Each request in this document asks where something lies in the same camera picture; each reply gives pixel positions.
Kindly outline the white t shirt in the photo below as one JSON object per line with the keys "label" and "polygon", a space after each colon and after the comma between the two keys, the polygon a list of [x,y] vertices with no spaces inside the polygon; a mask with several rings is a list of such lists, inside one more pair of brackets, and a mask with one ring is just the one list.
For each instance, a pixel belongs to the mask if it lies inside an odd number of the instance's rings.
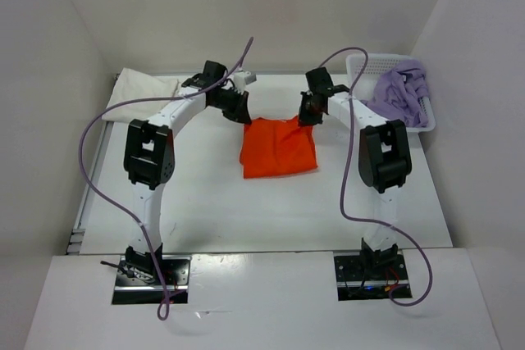
{"label": "white t shirt", "polygon": [[[140,98],[175,97],[180,88],[176,77],[159,79],[137,70],[124,68],[116,79],[107,107]],[[146,120],[161,111],[169,101],[137,102],[115,108],[102,120],[130,123],[133,119]]]}

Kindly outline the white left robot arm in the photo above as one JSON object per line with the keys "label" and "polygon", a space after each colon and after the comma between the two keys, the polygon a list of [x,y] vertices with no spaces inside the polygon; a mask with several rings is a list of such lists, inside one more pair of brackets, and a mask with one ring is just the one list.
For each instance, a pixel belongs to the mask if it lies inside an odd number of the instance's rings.
{"label": "white left robot arm", "polygon": [[145,284],[162,278],[162,237],[160,215],[165,184],[176,168],[174,138],[206,107],[221,110],[236,123],[249,125],[249,84],[254,73],[239,68],[229,77],[226,67],[206,61],[203,71],[180,84],[179,93],[189,99],[172,101],[146,120],[133,120],[128,126],[124,169],[132,183],[133,213],[139,230],[126,249],[126,266]]}

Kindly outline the lavender t shirt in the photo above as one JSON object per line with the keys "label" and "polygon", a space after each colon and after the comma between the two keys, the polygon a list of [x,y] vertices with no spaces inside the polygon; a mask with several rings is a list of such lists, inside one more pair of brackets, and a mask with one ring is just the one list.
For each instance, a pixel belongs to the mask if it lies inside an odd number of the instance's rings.
{"label": "lavender t shirt", "polygon": [[428,126],[420,99],[429,98],[426,69],[420,61],[403,60],[377,80],[372,98],[363,104],[388,120],[402,120],[408,128]]}

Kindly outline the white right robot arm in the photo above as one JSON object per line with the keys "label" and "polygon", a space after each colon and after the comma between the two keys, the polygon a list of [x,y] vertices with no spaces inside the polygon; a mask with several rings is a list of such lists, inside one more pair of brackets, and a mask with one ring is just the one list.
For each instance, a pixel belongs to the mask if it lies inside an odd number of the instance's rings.
{"label": "white right robot arm", "polygon": [[[299,125],[320,125],[324,115],[328,115],[349,128],[340,212],[347,220],[371,226],[361,240],[359,268],[369,279],[379,278],[398,254],[395,224],[399,195],[412,171],[405,124],[373,113],[353,97],[351,87],[334,84],[324,66],[308,71],[305,77],[308,90],[301,93]],[[345,191],[355,148],[360,179],[373,191],[371,218],[354,217],[345,211]]]}

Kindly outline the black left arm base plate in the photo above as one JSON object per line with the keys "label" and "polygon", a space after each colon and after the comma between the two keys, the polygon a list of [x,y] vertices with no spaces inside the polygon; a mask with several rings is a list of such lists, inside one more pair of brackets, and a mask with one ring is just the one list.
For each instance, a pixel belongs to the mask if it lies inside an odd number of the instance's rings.
{"label": "black left arm base plate", "polygon": [[[186,304],[189,295],[190,257],[164,256],[161,270],[171,304]],[[159,304],[164,298],[160,280],[155,274],[129,266],[121,257],[116,267],[112,305]]]}

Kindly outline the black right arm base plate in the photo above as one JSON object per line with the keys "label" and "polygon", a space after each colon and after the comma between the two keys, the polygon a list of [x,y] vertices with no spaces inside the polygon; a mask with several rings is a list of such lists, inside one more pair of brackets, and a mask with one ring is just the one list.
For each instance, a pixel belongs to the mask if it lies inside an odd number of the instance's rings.
{"label": "black right arm base plate", "polygon": [[357,252],[333,256],[338,300],[364,301],[387,299],[393,291],[394,299],[412,297],[404,256],[384,267],[365,271]]}

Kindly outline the orange t shirt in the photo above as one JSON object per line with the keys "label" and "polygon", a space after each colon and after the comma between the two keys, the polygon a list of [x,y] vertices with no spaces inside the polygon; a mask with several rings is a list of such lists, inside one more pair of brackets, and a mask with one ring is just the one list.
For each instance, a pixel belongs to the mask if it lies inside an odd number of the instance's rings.
{"label": "orange t shirt", "polygon": [[317,169],[313,127],[299,118],[270,120],[259,117],[245,125],[240,149],[245,179],[307,173]]}

